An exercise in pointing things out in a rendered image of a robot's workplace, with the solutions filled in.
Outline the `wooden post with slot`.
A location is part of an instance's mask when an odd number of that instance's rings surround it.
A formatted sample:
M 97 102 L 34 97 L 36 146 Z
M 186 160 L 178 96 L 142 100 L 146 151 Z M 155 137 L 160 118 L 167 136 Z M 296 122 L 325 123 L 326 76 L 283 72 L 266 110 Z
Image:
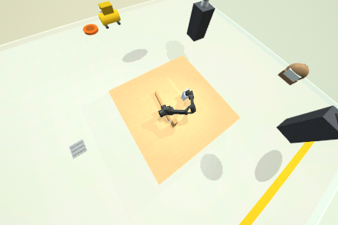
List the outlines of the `wooden post with slot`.
M 171 122 L 172 127 L 176 126 L 177 123 L 178 123 L 178 121 L 177 121 L 176 118 L 174 120 L 172 120 L 172 122 Z

